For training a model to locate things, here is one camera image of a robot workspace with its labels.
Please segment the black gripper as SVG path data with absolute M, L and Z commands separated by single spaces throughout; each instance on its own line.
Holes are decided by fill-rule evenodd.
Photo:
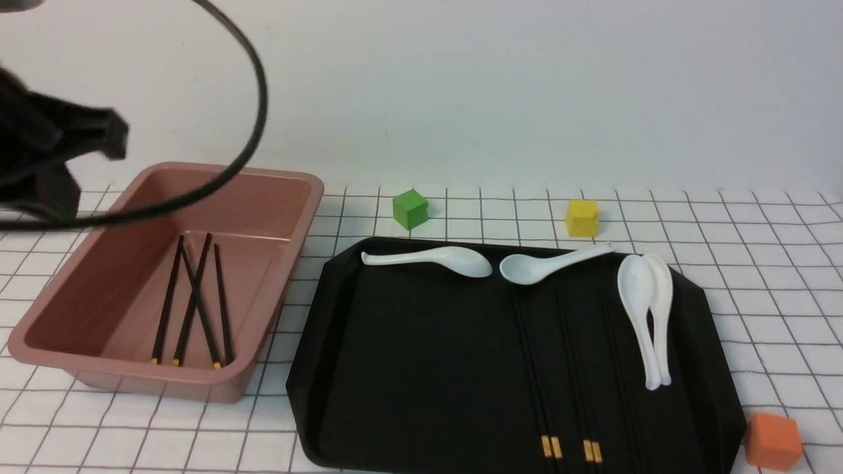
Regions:
M 117 111 L 36 93 L 2 68 L 2 209 L 46 221 L 76 218 L 81 189 L 67 162 L 89 153 L 124 159 L 128 132 Z

